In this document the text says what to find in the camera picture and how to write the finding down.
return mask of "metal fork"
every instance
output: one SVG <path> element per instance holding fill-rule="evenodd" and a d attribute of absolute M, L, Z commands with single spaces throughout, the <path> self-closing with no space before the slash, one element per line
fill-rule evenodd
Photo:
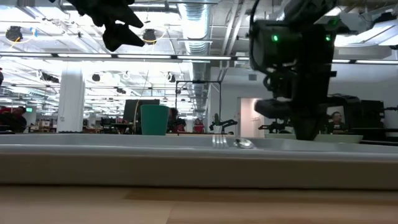
<path fill-rule="evenodd" d="M 213 148 L 227 149 L 229 148 L 226 137 L 223 133 L 213 135 Z"/>

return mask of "ventilation duct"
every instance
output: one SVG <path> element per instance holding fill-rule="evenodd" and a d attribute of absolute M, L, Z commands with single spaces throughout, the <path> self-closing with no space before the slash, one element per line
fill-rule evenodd
<path fill-rule="evenodd" d="M 208 37 L 210 25 L 210 6 L 208 4 L 179 4 L 178 9 L 182 17 L 183 36 L 185 39 L 206 39 Z M 187 54 L 189 55 L 208 55 L 210 43 L 208 42 L 186 42 Z M 192 63 L 193 80 L 209 80 L 210 64 Z M 203 109 L 206 105 L 206 93 L 208 85 L 192 85 L 195 95 L 197 108 Z"/>

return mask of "metal spoon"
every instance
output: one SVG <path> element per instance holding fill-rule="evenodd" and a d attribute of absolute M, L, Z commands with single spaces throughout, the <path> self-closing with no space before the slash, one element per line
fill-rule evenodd
<path fill-rule="evenodd" d="M 236 138 L 234 146 L 238 149 L 257 149 L 253 142 L 245 138 Z"/>

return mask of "person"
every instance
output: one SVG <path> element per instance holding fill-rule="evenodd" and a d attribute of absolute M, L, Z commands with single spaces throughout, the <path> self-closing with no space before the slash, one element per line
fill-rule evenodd
<path fill-rule="evenodd" d="M 194 133 L 204 133 L 205 132 L 205 125 L 203 125 L 202 121 L 197 118 L 195 120 L 195 124 L 193 126 L 193 132 Z"/>
<path fill-rule="evenodd" d="M 2 84 L 2 81 L 4 80 L 4 75 L 1 72 L 2 68 L 0 68 L 0 86 Z"/>
<path fill-rule="evenodd" d="M 336 111 L 331 114 L 332 122 L 329 122 L 328 133 L 329 134 L 343 134 L 347 131 L 345 123 L 343 123 L 341 113 Z"/>
<path fill-rule="evenodd" d="M 8 108 L 5 107 L 0 110 L 0 114 L 12 113 L 15 117 L 21 117 L 24 113 L 26 113 L 26 109 L 23 106 L 19 106 L 17 108 Z"/>
<path fill-rule="evenodd" d="M 169 121 L 167 123 L 167 132 L 178 133 L 185 132 L 186 122 L 184 119 L 178 117 L 178 110 L 176 108 L 170 108 L 169 110 Z"/>

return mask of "gray tray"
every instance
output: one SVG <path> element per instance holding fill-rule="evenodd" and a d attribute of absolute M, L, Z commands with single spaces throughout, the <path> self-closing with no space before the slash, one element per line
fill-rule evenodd
<path fill-rule="evenodd" d="M 213 149 L 211 136 L 0 136 L 0 184 L 398 189 L 396 147 L 251 141 L 260 149 Z"/>

